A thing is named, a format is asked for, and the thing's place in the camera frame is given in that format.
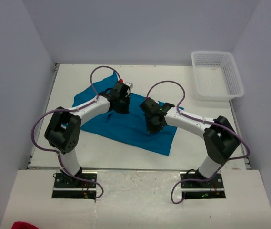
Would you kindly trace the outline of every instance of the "white plastic basket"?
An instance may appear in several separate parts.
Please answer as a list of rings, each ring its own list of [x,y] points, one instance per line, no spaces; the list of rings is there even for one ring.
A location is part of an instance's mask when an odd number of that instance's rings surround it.
[[[196,51],[191,54],[191,59],[198,99],[229,101],[244,95],[232,54]]]

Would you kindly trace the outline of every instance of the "white table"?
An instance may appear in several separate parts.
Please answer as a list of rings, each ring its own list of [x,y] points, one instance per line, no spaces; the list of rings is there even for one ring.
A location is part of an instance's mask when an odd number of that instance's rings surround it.
[[[51,199],[54,170],[19,170],[1,229],[25,221],[40,229],[271,229],[271,208],[257,170],[222,171],[226,199],[170,201],[177,171],[99,172],[105,193]],[[174,197],[181,197],[178,186]]]
[[[61,64],[50,96],[47,111],[62,106],[69,108],[76,94],[90,86],[90,73],[98,65]],[[130,66],[111,65],[125,82],[133,82],[133,93],[145,96],[152,85],[162,80],[179,82],[186,91],[186,99],[181,104],[188,112],[202,117],[226,117],[236,130],[229,102],[198,101],[194,95],[192,67],[186,66]],[[94,82],[112,75],[109,69],[99,69],[93,77]],[[159,101],[177,104],[182,91],[174,84],[165,83],[153,89],[150,97]],[[50,147],[44,139],[44,132],[51,115],[42,123],[38,143]],[[146,170],[186,170],[197,168],[206,157],[204,141],[196,135],[178,129],[174,137],[169,156],[163,156],[148,150],[116,142],[105,137],[80,132],[76,147],[77,157],[83,168],[110,169],[146,169]],[[239,147],[233,156],[241,156]],[[54,153],[35,149],[31,167],[59,167]],[[243,160],[230,161],[225,168],[245,169]]]

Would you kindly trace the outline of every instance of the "purple cable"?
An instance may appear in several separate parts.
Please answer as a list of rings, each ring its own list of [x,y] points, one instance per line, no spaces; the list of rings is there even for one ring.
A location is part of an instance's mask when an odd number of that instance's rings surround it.
[[[98,92],[97,92],[96,88],[94,87],[94,84],[93,84],[93,80],[92,80],[92,79],[93,79],[93,74],[94,74],[94,72],[95,72],[97,69],[99,69],[99,68],[109,68],[109,69],[113,70],[113,71],[117,74],[117,77],[118,77],[119,79],[121,79],[120,74],[119,74],[114,68],[112,68],[112,67],[109,67],[109,66],[106,66],[106,65],[102,65],[102,66],[96,67],[96,68],[91,72],[91,75],[90,75],[90,83],[91,83],[91,86],[92,86],[92,88],[93,88],[93,90],[94,90],[94,92],[95,92],[95,94],[96,94],[96,100],[98,99],[99,96],[98,96]],[[81,110],[81,109],[83,109],[83,108],[86,108],[86,107],[92,105],[92,104],[95,103],[95,102],[96,102],[96,101],[92,101],[92,102],[90,102],[90,103],[88,103],[88,104],[85,104],[85,105],[79,107],[78,109],[73,109],[73,110],[69,110],[69,109],[55,109],[55,110],[48,111],[47,113],[45,113],[44,115],[42,115],[42,116],[35,122],[34,126],[33,126],[32,129],[31,129],[30,137],[31,137],[31,141],[33,142],[33,144],[34,144],[38,149],[41,149],[41,150],[44,150],[44,151],[48,151],[48,152],[55,152],[55,153],[57,153],[57,155],[58,155],[58,160],[59,160],[59,164],[60,164],[60,166],[62,167],[63,171],[64,171],[67,175],[69,175],[70,177],[72,177],[72,178],[74,178],[74,179],[80,180],[80,181],[91,182],[91,183],[93,183],[93,184],[98,185],[98,186],[101,188],[101,194],[100,194],[98,197],[96,197],[96,198],[100,198],[100,197],[103,195],[103,187],[102,187],[98,182],[92,181],[92,180],[82,179],[82,178],[79,178],[79,177],[76,177],[76,176],[72,175],[68,170],[66,170],[66,169],[64,168],[64,165],[63,165],[62,160],[61,160],[61,157],[60,157],[60,152],[59,152],[58,150],[43,148],[43,147],[41,147],[40,145],[38,145],[38,143],[37,143],[36,140],[35,140],[35,129],[36,129],[38,123],[39,123],[45,116],[47,116],[47,115],[49,115],[49,114],[52,114],[52,113],[54,113],[54,112],[74,112],[74,111],[78,111],[78,110]]]
[[[182,89],[182,91],[183,91],[183,97],[182,97],[182,99],[178,102],[178,105],[177,105],[177,111],[178,111],[178,113],[179,113],[180,115],[182,115],[182,116],[184,116],[184,117],[186,117],[186,118],[189,118],[189,119],[191,119],[191,120],[194,120],[194,121],[196,121],[196,122],[201,122],[201,123],[204,123],[204,122],[205,122],[205,123],[208,123],[208,124],[210,124],[210,125],[215,125],[215,126],[221,127],[221,128],[223,128],[224,130],[230,132],[232,135],[234,135],[234,137],[237,138],[238,141],[240,141],[240,142],[244,145],[244,147],[246,148],[246,152],[247,152],[246,155],[244,155],[244,156],[237,156],[237,157],[233,157],[233,158],[229,158],[229,159],[228,159],[229,161],[231,161],[231,160],[237,160],[237,159],[243,159],[243,158],[249,157],[249,155],[250,155],[250,153],[251,153],[249,146],[248,146],[248,145],[245,143],[245,141],[244,141],[239,135],[237,135],[234,131],[232,131],[231,129],[229,129],[229,128],[227,128],[226,126],[223,126],[223,125],[221,125],[221,124],[214,123],[214,122],[210,122],[210,121],[203,121],[202,119],[199,119],[199,118],[195,118],[195,117],[189,116],[189,115],[184,114],[183,112],[180,111],[179,106],[180,106],[180,104],[183,102],[183,100],[185,99],[186,93],[185,93],[185,90],[184,90],[184,88],[182,87],[182,85],[179,84],[178,82],[175,82],[175,81],[172,81],[172,80],[164,80],[164,81],[158,82],[158,83],[156,83],[155,85],[153,85],[153,86],[150,88],[150,90],[149,90],[148,93],[147,93],[146,98],[148,98],[149,93],[151,92],[151,90],[152,90],[155,86],[157,86],[157,85],[159,85],[159,84],[161,84],[161,83],[174,83],[174,84],[178,85],[178,86]],[[180,184],[180,183],[182,183],[182,182],[187,182],[187,181],[196,181],[196,182],[207,182],[207,181],[211,181],[211,180],[217,175],[217,173],[220,171],[220,169],[221,169],[223,166],[224,166],[224,165],[220,166],[220,167],[218,168],[218,170],[217,170],[210,178],[207,178],[207,179],[184,179],[184,180],[180,180],[179,182],[177,182],[177,183],[173,186],[173,188],[172,188],[172,190],[171,190],[171,201],[172,201],[172,203],[174,203],[174,204],[180,204],[180,203],[184,200],[184,198],[182,198],[182,199],[181,199],[180,201],[178,201],[178,202],[174,202],[174,200],[173,200],[173,192],[174,192],[174,190],[175,190],[175,188],[177,187],[178,184]]]

